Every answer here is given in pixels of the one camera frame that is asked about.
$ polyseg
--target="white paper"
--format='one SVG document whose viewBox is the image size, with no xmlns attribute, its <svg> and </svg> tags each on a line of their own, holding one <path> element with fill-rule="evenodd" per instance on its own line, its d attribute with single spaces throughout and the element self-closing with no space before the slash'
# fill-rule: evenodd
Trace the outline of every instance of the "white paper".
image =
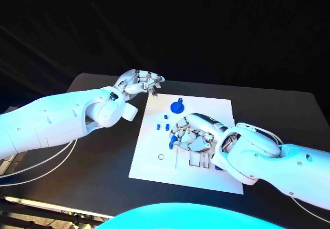
<svg viewBox="0 0 330 229">
<path fill-rule="evenodd" d="M 175 114 L 170 111 L 170 105 L 178 98 L 183 98 L 184 111 Z M 170 131 L 165 131 L 165 124 L 171 129 L 190 113 L 204 114 L 227 127 L 235 126 L 230 100 L 170 94 L 158 94 L 157 99 L 148 97 L 128 177 L 243 194 L 242 183 L 227 172 L 216 170 L 210 163 L 214 146 L 209 155 L 190 153 L 175 146 L 168 149 Z M 191 139 L 184 135 L 181 141 Z"/>
</svg>

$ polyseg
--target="black table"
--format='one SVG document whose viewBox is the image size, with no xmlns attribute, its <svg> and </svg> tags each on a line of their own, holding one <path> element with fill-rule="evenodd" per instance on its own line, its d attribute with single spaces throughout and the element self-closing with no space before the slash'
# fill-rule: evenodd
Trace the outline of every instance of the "black table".
<svg viewBox="0 0 330 229">
<path fill-rule="evenodd" d="M 112 85 L 115 80 L 115 76 L 80 74 L 67 91 L 101 88 Z M 285 143 L 330 151 L 330 127 L 309 93 L 173 81 L 165 81 L 161 86 L 158 92 L 164 94 L 229 99 L 236 122 L 269 130 Z M 95 130 L 80 138 L 62 166 L 36 181 L 7 187 L 3 196 L 114 216 L 148 204 L 187 202 L 233 210 L 286 228 L 328 227 L 263 180 L 253 186 L 243 185 L 243 195 L 237 195 L 128 178 L 147 94 L 139 94 L 129 103 L 138 108 L 134 121 L 121 119 L 111 128 Z M 60 148 L 28 151 L 17 169 L 50 157 Z M 21 181 L 36 177 L 66 155 L 63 153 L 13 179 Z M 302 205 L 330 219 L 325 210 Z"/>
</svg>

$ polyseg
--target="black curtain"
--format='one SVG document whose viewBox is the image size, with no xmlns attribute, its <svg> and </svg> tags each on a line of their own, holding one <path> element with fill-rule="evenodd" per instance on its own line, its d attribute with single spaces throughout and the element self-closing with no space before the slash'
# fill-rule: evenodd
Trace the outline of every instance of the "black curtain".
<svg viewBox="0 0 330 229">
<path fill-rule="evenodd" d="M 312 1 L 10 1 L 1 103 L 63 93 L 82 72 L 311 92 L 330 115 L 328 9 Z"/>
</svg>

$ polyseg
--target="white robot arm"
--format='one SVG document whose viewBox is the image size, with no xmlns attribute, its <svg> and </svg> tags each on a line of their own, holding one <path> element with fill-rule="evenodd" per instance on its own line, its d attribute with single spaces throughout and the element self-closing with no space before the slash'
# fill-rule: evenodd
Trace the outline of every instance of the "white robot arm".
<svg viewBox="0 0 330 229">
<path fill-rule="evenodd" d="M 285 195 L 330 210 L 330 153 L 278 145 L 256 129 L 281 142 L 258 127 L 239 123 L 227 128 L 206 115 L 188 114 L 173 127 L 170 138 L 174 145 L 196 153 L 207 152 L 214 144 L 210 162 L 243 184 L 263 179 Z M 180 141 L 186 131 L 193 139 L 188 143 Z"/>
<path fill-rule="evenodd" d="M 0 158 L 26 150 L 62 145 L 111 127 L 119 117 L 132 121 L 137 108 L 125 101 L 137 93 L 157 93 L 164 78 L 147 71 L 129 70 L 114 87 L 43 97 L 0 115 Z"/>
</svg>

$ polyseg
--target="robotic hand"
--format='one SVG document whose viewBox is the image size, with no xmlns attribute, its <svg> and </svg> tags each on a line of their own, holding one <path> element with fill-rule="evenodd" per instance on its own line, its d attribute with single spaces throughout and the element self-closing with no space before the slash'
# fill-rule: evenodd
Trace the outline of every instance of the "robotic hand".
<svg viewBox="0 0 330 229">
<path fill-rule="evenodd" d="M 186 131 L 190 143 L 181 142 Z M 227 128 L 203 114 L 188 114 L 175 123 L 170 138 L 177 138 L 174 145 L 194 153 L 207 152 L 216 144 L 210 162 L 235 179 L 246 185 L 263 179 L 285 195 L 330 210 L 330 153 L 284 145 L 276 135 L 248 124 Z"/>
<path fill-rule="evenodd" d="M 111 127 L 119 117 L 132 121 L 137 108 L 125 101 L 139 92 L 154 98 L 154 86 L 164 78 L 147 71 L 129 70 L 114 87 L 43 97 L 0 115 L 0 158 L 26 150 L 62 145 Z"/>
</svg>

